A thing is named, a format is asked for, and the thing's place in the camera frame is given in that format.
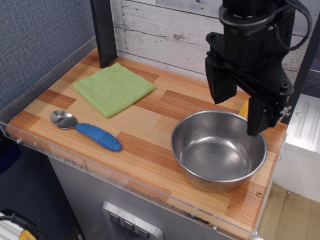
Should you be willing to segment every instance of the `wood plank wall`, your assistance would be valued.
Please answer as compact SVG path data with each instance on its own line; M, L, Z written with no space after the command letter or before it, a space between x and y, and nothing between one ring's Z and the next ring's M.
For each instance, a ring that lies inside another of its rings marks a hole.
M130 60L207 80L205 58L209 50L206 35L223 34L218 19L222 0L111 0L117 54ZM301 0L315 23L319 0ZM300 42L307 22L297 12L292 44ZM283 61L294 83L305 55L304 46L290 52Z

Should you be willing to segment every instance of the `green microfiber towel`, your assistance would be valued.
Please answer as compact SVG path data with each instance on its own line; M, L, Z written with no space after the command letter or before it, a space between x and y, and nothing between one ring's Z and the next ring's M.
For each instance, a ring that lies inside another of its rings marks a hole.
M106 118L129 107L154 89L118 62L73 83L74 89Z

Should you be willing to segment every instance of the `blue spoon handle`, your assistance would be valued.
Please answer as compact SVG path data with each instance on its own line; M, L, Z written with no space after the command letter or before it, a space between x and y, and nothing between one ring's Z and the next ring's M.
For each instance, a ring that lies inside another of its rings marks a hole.
M118 152L121 150L119 141L109 132L102 130L99 127L92 126L88 123L78 123L75 129L82 134L95 140L98 144L111 151Z

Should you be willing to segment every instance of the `light wood floor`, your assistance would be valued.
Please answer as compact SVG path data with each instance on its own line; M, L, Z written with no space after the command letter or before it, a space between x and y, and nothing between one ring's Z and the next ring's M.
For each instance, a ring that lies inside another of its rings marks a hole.
M258 232L264 240L320 240L320 202L273 185Z

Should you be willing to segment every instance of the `metal bowl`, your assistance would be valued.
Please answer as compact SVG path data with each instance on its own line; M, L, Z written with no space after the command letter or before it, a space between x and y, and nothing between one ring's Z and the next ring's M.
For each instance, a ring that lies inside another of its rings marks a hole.
M246 118L221 110L185 117L173 129L170 144L185 178L215 193L243 186L267 157L263 134L249 136Z

